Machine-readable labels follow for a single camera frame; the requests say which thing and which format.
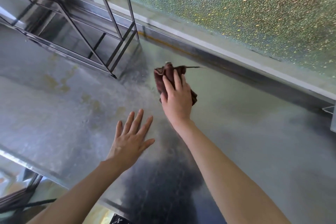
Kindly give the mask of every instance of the dark red cloth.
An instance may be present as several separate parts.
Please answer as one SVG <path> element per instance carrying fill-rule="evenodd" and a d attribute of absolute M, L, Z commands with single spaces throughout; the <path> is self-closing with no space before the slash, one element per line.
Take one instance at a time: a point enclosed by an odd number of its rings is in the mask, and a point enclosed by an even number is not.
<path fill-rule="evenodd" d="M 171 62 L 167 62 L 164 67 L 158 67 L 154 69 L 154 78 L 156 82 L 156 88 L 158 92 L 161 94 L 162 92 L 165 94 L 166 98 L 168 98 L 168 93 L 166 91 L 165 84 L 163 83 L 163 76 L 165 75 L 168 80 L 171 82 L 175 89 L 175 83 L 174 83 L 174 69 L 176 69 L 180 79 L 181 75 L 185 74 L 187 71 L 187 68 L 192 68 L 192 67 L 187 67 L 187 66 L 178 66 L 178 67 L 173 67 Z M 197 94 L 193 91 L 191 91 L 191 99 L 192 99 L 192 105 L 194 105 L 197 102 Z"/>

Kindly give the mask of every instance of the black metal frame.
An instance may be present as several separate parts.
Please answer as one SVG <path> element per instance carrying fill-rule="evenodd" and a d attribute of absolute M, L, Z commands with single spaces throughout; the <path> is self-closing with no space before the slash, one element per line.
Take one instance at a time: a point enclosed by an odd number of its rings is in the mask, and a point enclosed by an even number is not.
<path fill-rule="evenodd" d="M 126 33 L 124 35 L 121 34 L 120 30 L 119 30 L 119 27 L 115 21 L 115 18 L 113 16 L 113 13 L 108 5 L 108 2 L 107 0 L 103 0 L 104 2 L 104 5 L 105 5 L 105 8 L 110 16 L 110 19 L 111 20 L 107 20 L 108 22 L 112 22 L 116 32 L 117 32 L 117 35 L 118 36 L 115 36 L 115 35 L 112 35 L 112 34 L 109 34 L 107 32 L 103 32 L 101 29 L 98 29 L 92 25 L 89 25 L 85 22 L 82 22 L 80 20 L 77 20 L 77 19 L 74 19 L 71 17 L 68 9 L 66 8 L 66 5 L 64 4 L 64 2 L 62 0 L 46 0 L 46 1 L 52 1 L 54 3 L 57 4 L 58 6 L 58 9 L 59 10 L 54 10 L 52 8 L 49 8 L 49 7 L 46 7 L 42 4 L 39 4 L 38 1 L 39 0 L 29 0 L 31 3 L 30 5 L 22 12 L 22 14 L 12 23 L 8 22 L 7 20 L 5 20 L 3 17 L 0 16 L 0 23 L 1 23 L 1 19 L 5 22 L 5 24 L 11 28 L 14 28 L 16 30 L 18 30 L 20 33 L 24 34 L 25 36 L 27 36 L 28 38 L 32 39 L 34 42 L 37 42 L 37 43 L 40 43 L 44 46 L 47 46 L 48 48 L 51 48 L 51 49 L 54 49 L 58 52 L 62 52 L 63 54 L 65 54 L 66 56 L 70 56 L 72 59 L 75 59 L 75 60 L 79 60 L 81 62 L 84 62 L 90 66 L 93 66 L 97 69 L 101 69 L 105 72 L 109 72 L 111 74 L 111 76 L 113 78 L 117 78 L 114 74 L 113 74 L 113 71 L 116 67 L 116 65 L 118 64 L 118 62 L 120 61 L 122 55 L 124 54 L 124 52 L 126 51 L 126 48 L 129 46 L 129 44 L 131 43 L 133 37 L 136 35 L 137 37 L 137 40 L 139 40 L 139 35 L 138 35 L 138 32 L 137 32 L 137 27 L 136 27 L 136 23 L 135 23 L 135 19 L 134 19 L 134 15 L 133 15 L 133 10 L 132 10 L 132 6 L 131 6 L 131 2 L 130 0 L 127 0 L 127 4 L 128 4 L 128 8 L 129 8 L 129 11 L 130 11 L 130 14 L 131 14 L 131 18 L 132 18 L 132 24 L 130 25 L 130 27 L 127 29 Z M 70 50 L 67 50 L 66 48 L 60 46 L 60 45 L 57 45 L 57 44 L 54 44 L 54 43 L 51 43 L 49 41 L 47 41 L 46 39 L 42 39 L 41 37 L 39 37 L 38 35 L 35 35 L 35 34 L 32 34 L 31 32 L 25 30 L 25 29 L 22 29 L 20 28 L 19 26 L 17 26 L 17 23 L 19 22 L 19 20 L 25 15 L 27 14 L 27 12 L 34 6 L 34 5 L 38 5 L 40 7 L 43 7 L 45 9 L 48 9 L 50 11 L 53 11 L 57 14 L 62 14 L 66 19 L 67 21 L 71 24 L 71 26 L 73 27 L 73 29 L 78 33 L 78 35 L 81 37 L 81 39 L 86 43 L 86 45 L 89 47 L 90 49 L 90 54 L 88 56 L 88 58 L 80 55 L 79 53 L 75 53 L 73 51 L 70 51 Z M 85 36 L 82 34 L 82 32 L 79 30 L 79 28 L 77 27 L 77 25 L 74 23 L 74 21 L 78 21 L 80 23 L 83 23 L 85 25 L 88 25 L 90 27 L 94 27 L 95 29 L 103 32 L 103 34 L 101 35 L 101 37 L 99 38 L 99 40 L 97 41 L 97 43 L 95 44 L 94 47 L 92 47 L 90 45 L 90 43 L 88 42 L 88 40 L 85 38 Z M 129 39 L 126 41 L 128 35 L 130 34 L 130 32 L 132 31 L 132 34 L 130 35 Z M 114 49 L 114 51 L 112 52 L 111 56 L 109 57 L 108 61 L 106 63 L 103 62 L 103 60 L 98 56 L 98 54 L 96 53 L 96 49 L 98 48 L 99 44 L 102 42 L 103 38 L 106 36 L 106 35 L 110 35 L 114 38 L 117 38 L 119 39 L 119 43 L 117 45 L 117 47 Z M 122 48 L 122 50 L 120 51 L 120 54 L 119 56 L 115 59 L 114 63 L 111 65 L 111 62 L 112 60 L 114 59 L 114 57 L 116 56 L 116 54 L 118 53 L 118 51 L 120 50 L 121 46 L 123 45 L 123 43 L 125 42 L 125 45 L 124 47 Z M 54 46 L 57 46 L 63 50 L 66 50 L 67 52 L 64 52 L 64 51 L 60 51 L 59 49 L 56 49 L 56 48 L 53 48 L 51 47 L 49 44 L 53 44 Z M 91 57 L 92 56 L 95 56 L 99 63 L 91 60 Z"/>

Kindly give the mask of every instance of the finger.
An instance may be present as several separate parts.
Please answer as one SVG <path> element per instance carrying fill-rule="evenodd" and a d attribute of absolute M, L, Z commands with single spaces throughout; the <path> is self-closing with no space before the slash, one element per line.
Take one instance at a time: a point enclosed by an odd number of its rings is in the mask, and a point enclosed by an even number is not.
<path fill-rule="evenodd" d="M 174 87 L 171 85 L 170 81 L 168 80 L 168 78 L 164 75 L 162 77 L 163 79 L 163 83 L 165 84 L 165 87 L 166 87 L 166 91 L 168 93 L 168 97 L 169 95 L 173 94 L 174 93 Z"/>
<path fill-rule="evenodd" d="M 128 118 L 127 118 L 126 123 L 125 123 L 124 130 L 123 130 L 122 135 L 125 135 L 125 134 L 128 133 L 129 129 L 131 128 L 133 119 L 134 119 L 134 112 L 131 112 L 131 113 L 129 114 Z"/>
<path fill-rule="evenodd" d="M 118 138 L 121 136 L 121 132 L 123 131 L 123 123 L 120 121 L 118 121 L 117 123 L 117 127 L 115 128 L 115 136 L 114 139 Z"/>
<path fill-rule="evenodd" d="M 140 128 L 139 132 L 137 133 L 137 135 L 140 136 L 141 140 L 144 139 L 144 137 L 145 137 L 145 135 L 146 135 L 146 133 L 147 133 L 149 127 L 150 127 L 151 124 L 152 124 L 152 121 L 153 121 L 153 116 L 150 116 L 150 117 L 147 119 L 145 125 L 143 125 L 143 126 Z"/>
<path fill-rule="evenodd" d="M 167 103 L 167 98 L 166 98 L 166 95 L 164 93 L 161 93 L 160 97 L 161 97 L 161 102 L 162 103 Z"/>
<path fill-rule="evenodd" d="M 155 139 L 148 139 L 147 141 L 144 141 L 140 146 L 140 152 L 144 152 L 149 146 L 151 146 L 155 142 Z"/>
<path fill-rule="evenodd" d="M 181 80 L 176 69 L 174 69 L 174 82 L 175 82 L 175 89 L 182 90 Z"/>
<path fill-rule="evenodd" d="M 185 84 L 185 90 L 187 91 L 187 92 L 190 92 L 191 91 L 191 88 L 190 88 L 190 85 L 189 84 Z"/>
<path fill-rule="evenodd" d="M 181 74 L 181 78 L 182 78 L 182 88 L 184 88 L 187 84 L 186 77 L 184 76 L 184 74 Z"/>
<path fill-rule="evenodd" d="M 141 123 L 141 119 L 143 115 L 144 115 L 144 111 L 140 109 L 129 130 L 130 134 L 135 135 L 137 133 L 139 129 L 139 124 Z"/>

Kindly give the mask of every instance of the frosted glass panel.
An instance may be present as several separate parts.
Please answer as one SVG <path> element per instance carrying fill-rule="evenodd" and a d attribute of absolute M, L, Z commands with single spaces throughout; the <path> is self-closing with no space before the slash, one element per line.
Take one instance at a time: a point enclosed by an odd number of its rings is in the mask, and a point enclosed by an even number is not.
<path fill-rule="evenodd" d="M 336 76 L 336 0 L 133 1 L 183 18 L 262 55 Z"/>

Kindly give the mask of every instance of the aluminum frame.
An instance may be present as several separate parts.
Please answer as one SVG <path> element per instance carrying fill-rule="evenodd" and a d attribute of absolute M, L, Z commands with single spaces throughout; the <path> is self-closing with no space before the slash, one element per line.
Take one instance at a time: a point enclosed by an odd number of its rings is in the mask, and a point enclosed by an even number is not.
<path fill-rule="evenodd" d="M 131 14 L 131 18 L 132 18 L 132 23 L 130 25 L 130 27 L 127 28 L 127 31 L 124 35 L 121 34 L 119 26 L 117 25 L 115 18 L 113 16 L 113 13 L 108 5 L 107 0 L 103 0 L 104 4 L 105 4 L 105 8 L 110 16 L 111 20 L 106 20 L 107 22 L 112 22 L 113 27 L 115 28 L 117 35 L 112 35 L 108 32 L 104 32 L 103 30 L 96 28 L 92 25 L 89 25 L 83 21 L 80 21 L 78 19 L 72 18 L 70 12 L 68 11 L 65 3 L 63 2 L 63 0 L 46 0 L 46 1 L 51 1 L 55 4 L 57 4 L 58 10 L 46 7 L 42 4 L 39 4 L 38 1 L 39 0 L 29 0 L 31 3 L 30 5 L 28 5 L 28 7 L 18 16 L 18 18 L 16 18 L 16 20 L 14 20 L 12 23 L 10 23 L 9 21 L 7 21 L 6 19 L 4 19 L 3 17 L 0 16 L 0 19 L 3 20 L 3 22 L 0 20 L 0 23 L 5 24 L 6 26 L 9 26 L 13 29 L 18 30 L 20 33 L 24 34 L 25 36 L 27 36 L 28 38 L 32 39 L 34 42 L 36 43 L 40 43 L 43 46 L 48 46 L 49 48 L 51 48 L 52 50 L 56 50 L 57 52 L 61 52 L 62 54 L 71 57 L 74 60 L 80 61 L 80 62 L 84 62 L 89 66 L 93 66 L 96 69 L 99 70 L 103 70 L 105 72 L 109 72 L 111 74 L 111 76 L 115 79 L 117 79 L 117 77 L 113 74 L 113 71 L 115 69 L 115 67 L 117 66 L 118 62 L 120 61 L 121 57 L 123 56 L 124 52 L 126 51 L 127 47 L 129 46 L 130 42 L 132 41 L 132 39 L 134 38 L 134 36 L 137 36 L 137 40 L 139 40 L 139 36 L 138 36 L 138 32 L 137 32 L 137 27 L 136 27 L 136 22 L 134 19 L 134 15 L 133 15 L 133 10 L 132 10 L 132 6 L 131 6 L 131 1 L 127 0 L 128 3 L 128 7 L 130 10 L 130 14 Z M 51 43 L 49 41 L 47 41 L 46 39 L 43 39 L 41 37 L 39 37 L 38 35 L 32 34 L 31 32 L 27 31 L 26 29 L 22 29 L 20 27 L 17 26 L 17 23 L 19 22 L 19 20 L 25 16 L 30 10 L 31 8 L 37 5 L 39 7 L 43 7 L 45 9 L 48 9 L 50 11 L 53 11 L 57 14 L 62 14 L 63 17 L 65 17 L 67 19 L 67 21 L 70 23 L 70 25 L 73 27 L 73 29 L 77 32 L 77 34 L 80 36 L 80 38 L 84 41 L 84 43 L 88 46 L 88 48 L 90 49 L 90 54 L 88 56 L 88 58 L 80 55 L 79 53 L 73 52 L 71 50 L 68 50 L 60 45 Z M 91 46 L 91 44 L 88 42 L 88 40 L 85 38 L 85 36 L 82 34 L 82 32 L 80 31 L 80 29 L 78 28 L 78 26 L 74 23 L 74 21 L 83 23 L 87 26 L 93 27 L 101 32 L 103 32 L 103 34 L 101 35 L 101 37 L 99 38 L 99 40 L 97 41 L 97 43 L 94 46 Z M 132 34 L 130 35 L 129 39 L 126 41 L 128 35 L 130 34 L 130 32 L 132 31 Z M 116 46 L 116 48 L 114 49 L 114 51 L 111 53 L 111 56 L 109 57 L 108 61 L 106 63 L 103 62 L 103 60 L 98 56 L 98 54 L 96 53 L 96 49 L 98 48 L 99 44 L 102 42 L 103 38 L 106 36 L 112 36 L 114 38 L 117 38 L 119 40 L 118 45 Z M 115 59 L 114 63 L 111 65 L 112 60 L 115 58 L 116 54 L 119 53 L 119 56 Z M 91 60 L 91 57 L 95 56 L 97 58 L 98 62 L 95 62 L 93 60 Z"/>

